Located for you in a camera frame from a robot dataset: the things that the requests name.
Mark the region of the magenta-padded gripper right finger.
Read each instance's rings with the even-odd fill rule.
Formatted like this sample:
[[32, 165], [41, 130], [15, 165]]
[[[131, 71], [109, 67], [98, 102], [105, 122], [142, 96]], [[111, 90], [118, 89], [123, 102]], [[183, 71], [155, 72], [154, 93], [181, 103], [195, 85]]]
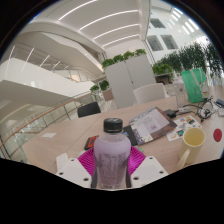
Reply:
[[127, 166], [128, 188], [140, 188], [167, 175], [154, 156], [145, 156], [139, 149], [131, 147]]

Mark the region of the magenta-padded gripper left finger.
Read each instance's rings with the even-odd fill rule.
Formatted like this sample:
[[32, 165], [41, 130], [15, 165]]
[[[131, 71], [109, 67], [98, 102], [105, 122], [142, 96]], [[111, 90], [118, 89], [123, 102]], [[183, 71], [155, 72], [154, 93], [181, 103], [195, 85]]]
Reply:
[[56, 175], [84, 188], [97, 186], [97, 173], [93, 149], [82, 151], [78, 158], [66, 153], [56, 157]]

